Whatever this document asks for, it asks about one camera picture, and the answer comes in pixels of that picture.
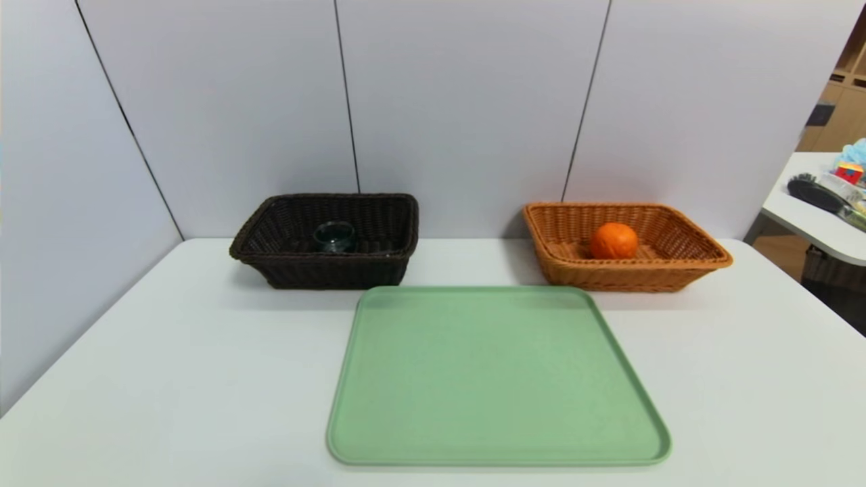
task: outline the white desk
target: white desk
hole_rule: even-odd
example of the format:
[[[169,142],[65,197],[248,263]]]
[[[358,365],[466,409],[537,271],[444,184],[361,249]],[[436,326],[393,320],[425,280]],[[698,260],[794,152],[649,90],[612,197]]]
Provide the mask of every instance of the white desk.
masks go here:
[[[361,468],[325,429],[358,291],[181,244],[0,419],[3,487],[862,485],[866,340],[751,247],[676,294],[594,293],[673,438],[639,468]],[[404,284],[542,283],[531,244],[422,240]]]
[[[761,213],[831,256],[846,263],[866,266],[866,232],[846,224],[841,218],[827,211],[792,197],[786,189],[788,180],[801,172],[818,175],[828,170],[837,155],[838,153],[794,153],[764,202]],[[761,226],[758,223],[753,229],[758,231]],[[749,232],[747,242],[757,237],[756,231]]]

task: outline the white wall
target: white wall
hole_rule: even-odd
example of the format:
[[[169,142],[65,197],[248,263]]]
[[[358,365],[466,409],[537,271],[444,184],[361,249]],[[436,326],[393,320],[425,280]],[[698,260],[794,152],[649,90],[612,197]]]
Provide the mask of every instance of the white wall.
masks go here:
[[[81,10],[184,237],[233,237],[275,194],[358,190],[333,0]]]
[[[74,2],[3,9],[5,412],[180,239]]]
[[[338,0],[362,192],[422,237],[516,236],[559,200],[608,0]]]
[[[614,0],[565,199],[656,201],[743,237],[862,0]]]

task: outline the white table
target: white table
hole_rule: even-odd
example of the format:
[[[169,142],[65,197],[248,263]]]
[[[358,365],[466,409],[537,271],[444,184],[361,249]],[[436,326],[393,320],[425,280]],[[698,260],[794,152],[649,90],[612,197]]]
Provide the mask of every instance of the white table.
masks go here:
[[[866,266],[866,232],[841,218],[788,194],[791,177],[801,172],[818,175],[832,167],[838,153],[794,153],[761,208],[765,215],[814,244],[831,256],[854,265]],[[746,241],[753,241],[762,228],[759,221]]]
[[[632,468],[362,468],[325,429],[358,291],[182,243],[0,419],[3,487],[863,485],[866,340],[751,247],[676,294],[594,293],[673,438]],[[526,241],[422,240],[404,284],[543,280]]]

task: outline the hair brush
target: hair brush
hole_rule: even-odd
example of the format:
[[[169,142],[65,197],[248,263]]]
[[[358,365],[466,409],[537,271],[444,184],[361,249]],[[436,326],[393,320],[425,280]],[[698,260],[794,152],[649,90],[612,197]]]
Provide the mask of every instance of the hair brush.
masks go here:
[[[866,231],[866,215],[854,209],[835,192],[819,185],[815,182],[815,177],[808,172],[791,178],[788,181],[788,192],[794,198],[829,211],[858,230]]]

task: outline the orange wicker basket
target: orange wicker basket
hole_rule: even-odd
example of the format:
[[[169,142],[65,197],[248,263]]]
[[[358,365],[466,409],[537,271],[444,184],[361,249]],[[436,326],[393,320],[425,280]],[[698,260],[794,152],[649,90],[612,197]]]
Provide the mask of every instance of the orange wicker basket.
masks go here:
[[[598,291],[678,291],[734,259],[707,232],[669,206],[645,203],[531,203],[523,216],[550,284]],[[590,237],[618,222],[640,239],[637,257],[593,259]]]

